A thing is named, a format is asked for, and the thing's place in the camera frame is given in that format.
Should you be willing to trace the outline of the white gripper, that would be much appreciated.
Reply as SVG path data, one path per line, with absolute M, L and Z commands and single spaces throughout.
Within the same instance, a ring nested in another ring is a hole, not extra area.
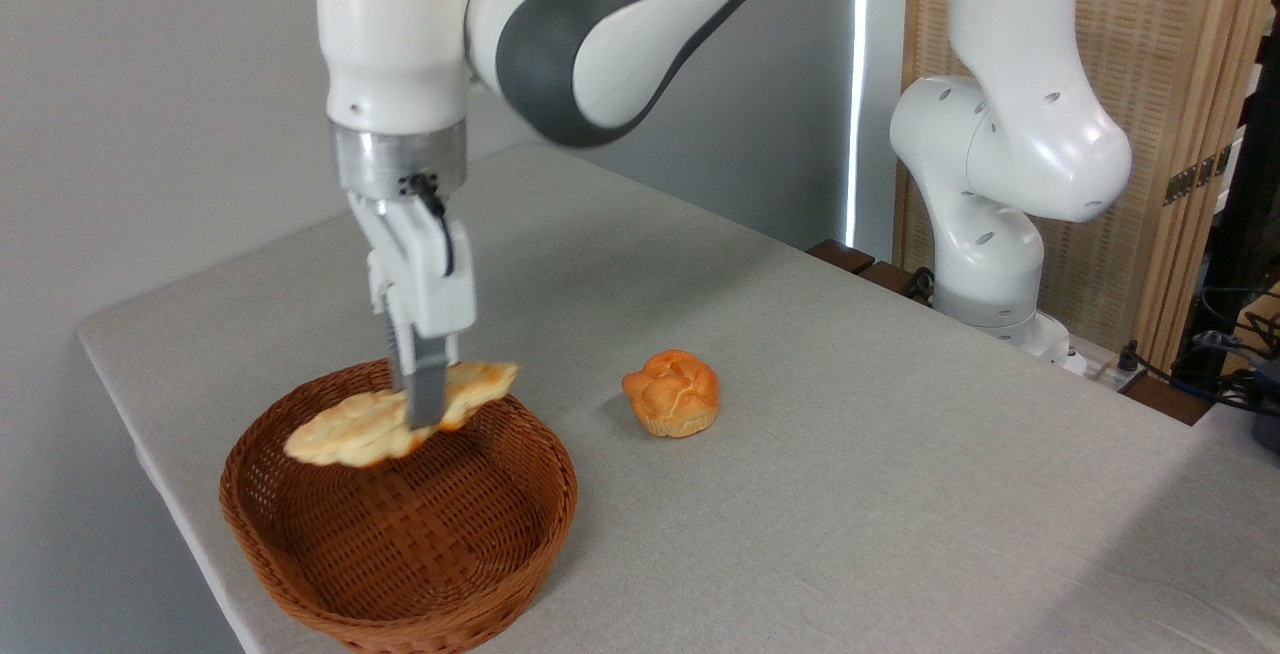
M 477 320 L 471 244 L 465 227 L 435 215 L 422 198 L 369 198 L 347 192 L 370 243 L 371 299 L 384 315 L 394 392 L 407 392 L 411 430 L 435 429 L 448 404 L 447 375 L 456 340 Z M 410 340 L 403 375 L 399 340 Z

